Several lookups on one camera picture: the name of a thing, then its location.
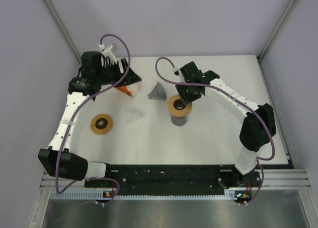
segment white wall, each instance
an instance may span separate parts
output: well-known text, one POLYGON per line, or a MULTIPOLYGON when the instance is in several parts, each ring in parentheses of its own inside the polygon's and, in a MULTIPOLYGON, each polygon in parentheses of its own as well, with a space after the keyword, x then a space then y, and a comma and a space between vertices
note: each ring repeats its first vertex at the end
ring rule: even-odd
POLYGON ((133 56, 259 54, 288 1, 52 0, 81 53, 115 33, 133 56))
POLYGON ((78 64, 41 0, 0 0, 0 227, 26 227, 78 64))
POLYGON ((264 64, 293 158, 318 199, 317 57, 318 0, 300 0, 264 64))

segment brown disc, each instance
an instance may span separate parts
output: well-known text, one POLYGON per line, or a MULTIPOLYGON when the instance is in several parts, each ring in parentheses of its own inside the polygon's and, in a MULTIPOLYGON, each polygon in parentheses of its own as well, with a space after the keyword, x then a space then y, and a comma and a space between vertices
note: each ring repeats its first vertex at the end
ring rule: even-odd
POLYGON ((182 101, 178 94, 170 97, 167 106, 168 111, 175 117, 184 117, 189 114, 192 109, 192 103, 182 105, 182 101))
POLYGON ((113 128, 113 119, 106 114, 96 115, 90 123, 91 130, 97 135, 105 135, 113 128))

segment wall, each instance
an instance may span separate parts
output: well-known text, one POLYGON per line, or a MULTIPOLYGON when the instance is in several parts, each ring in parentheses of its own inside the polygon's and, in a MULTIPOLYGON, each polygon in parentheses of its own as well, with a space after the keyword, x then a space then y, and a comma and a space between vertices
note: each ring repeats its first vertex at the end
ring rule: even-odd
POLYGON ((41 0, 0 0, 0 224, 26 227, 78 64, 41 0))
POLYGON ((132 56, 259 54, 288 1, 52 0, 81 53, 115 33, 132 56))
POLYGON ((293 158, 318 199, 317 2, 298 2, 264 65, 293 158))

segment transparent plastic object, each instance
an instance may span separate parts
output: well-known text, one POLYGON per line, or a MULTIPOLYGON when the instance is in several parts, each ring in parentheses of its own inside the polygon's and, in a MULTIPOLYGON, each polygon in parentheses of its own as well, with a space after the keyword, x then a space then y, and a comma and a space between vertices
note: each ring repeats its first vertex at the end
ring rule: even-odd
POLYGON ((135 122, 146 116, 146 113, 140 109, 127 107, 125 109, 126 122, 128 124, 135 122))

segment white table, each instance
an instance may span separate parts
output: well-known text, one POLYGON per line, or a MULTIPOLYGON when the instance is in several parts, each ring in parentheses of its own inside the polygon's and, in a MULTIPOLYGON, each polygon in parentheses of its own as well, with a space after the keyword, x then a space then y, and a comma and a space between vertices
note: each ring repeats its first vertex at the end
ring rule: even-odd
MULTIPOLYGON (((238 93, 258 104, 269 103, 263 79, 253 55, 169 57, 177 67, 194 61, 198 69, 213 70, 238 93)), ((135 98, 111 89, 96 98, 87 114, 81 138, 79 156, 110 164, 234 164, 239 156, 241 124, 215 101, 202 96, 193 102, 188 121, 182 127, 171 123, 166 101, 149 100, 155 84, 160 81, 167 97, 177 94, 174 85, 162 81, 155 72, 157 57, 132 58, 131 68, 143 79, 135 98), (127 124, 126 107, 138 108, 146 116, 127 124), (106 135, 96 135, 90 122, 97 114, 109 114, 113 129, 106 135)), ((167 61, 160 61, 159 71, 167 79, 178 81, 167 61)), ((273 137, 276 156, 262 164, 287 164, 280 135, 273 137)), ((271 155, 270 144, 260 154, 271 155)))

